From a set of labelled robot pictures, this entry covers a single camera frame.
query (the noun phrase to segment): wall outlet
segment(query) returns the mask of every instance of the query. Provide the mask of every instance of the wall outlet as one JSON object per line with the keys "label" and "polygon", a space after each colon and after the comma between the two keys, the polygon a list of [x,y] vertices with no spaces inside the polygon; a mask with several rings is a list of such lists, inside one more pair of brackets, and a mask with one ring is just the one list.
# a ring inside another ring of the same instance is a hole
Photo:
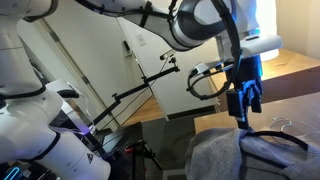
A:
{"label": "wall outlet", "polygon": [[137,35],[137,39],[138,39],[138,42],[139,42],[140,46],[144,46],[144,45],[147,44],[141,34],[138,34],[138,35]]}

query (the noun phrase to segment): cabinet door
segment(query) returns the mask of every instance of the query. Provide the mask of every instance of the cabinet door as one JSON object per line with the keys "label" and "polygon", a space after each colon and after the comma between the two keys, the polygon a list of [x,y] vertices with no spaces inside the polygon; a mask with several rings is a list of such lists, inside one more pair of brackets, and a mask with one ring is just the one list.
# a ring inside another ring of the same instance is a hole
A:
{"label": "cabinet door", "polygon": [[[113,94],[142,83],[134,58],[126,57],[122,44],[125,36],[115,18],[91,12],[73,0],[63,0],[57,11],[45,19],[106,106],[114,102]],[[150,97],[151,93],[146,93],[117,118],[120,124]],[[113,114],[120,113],[137,95],[123,99]]]}

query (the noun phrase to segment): gray fabric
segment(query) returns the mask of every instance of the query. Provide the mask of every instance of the gray fabric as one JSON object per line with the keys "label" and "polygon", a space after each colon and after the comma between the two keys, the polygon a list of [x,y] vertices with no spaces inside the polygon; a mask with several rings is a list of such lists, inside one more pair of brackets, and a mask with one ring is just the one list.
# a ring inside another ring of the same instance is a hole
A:
{"label": "gray fabric", "polygon": [[[186,152],[188,180],[212,179],[320,179],[320,151],[273,144],[259,137],[247,137],[239,129],[210,129],[196,135]],[[273,165],[246,157],[241,149],[287,166]]]}

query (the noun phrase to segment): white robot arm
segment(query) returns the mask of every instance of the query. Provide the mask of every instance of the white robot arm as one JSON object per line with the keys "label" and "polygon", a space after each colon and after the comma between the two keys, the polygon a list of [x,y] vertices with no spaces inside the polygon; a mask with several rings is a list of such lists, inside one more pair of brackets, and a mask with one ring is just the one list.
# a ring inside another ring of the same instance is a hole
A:
{"label": "white robot arm", "polygon": [[[200,46],[225,30],[221,12],[216,10],[213,0],[184,0],[174,16],[175,0],[169,15],[145,0],[76,1],[97,13],[122,16],[161,36],[177,51]],[[255,0],[223,2],[233,15],[239,33],[258,27]],[[62,178],[107,179],[108,163],[93,155],[72,134],[57,135],[48,128],[60,111],[62,100],[37,79],[17,34],[16,24],[20,19],[32,22],[50,15],[57,3],[58,0],[0,0],[0,101],[7,103],[0,110],[0,163],[40,156],[36,161]],[[260,38],[254,41],[266,46],[248,56],[281,46],[281,43],[264,43]],[[225,46],[229,47],[230,43],[226,41]]]}

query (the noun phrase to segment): wooden floor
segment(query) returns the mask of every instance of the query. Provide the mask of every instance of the wooden floor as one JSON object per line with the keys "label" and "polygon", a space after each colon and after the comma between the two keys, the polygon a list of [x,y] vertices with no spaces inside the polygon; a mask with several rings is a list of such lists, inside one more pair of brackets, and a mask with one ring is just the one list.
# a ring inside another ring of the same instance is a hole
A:
{"label": "wooden floor", "polygon": [[163,118],[163,112],[154,96],[146,101],[123,125]]}

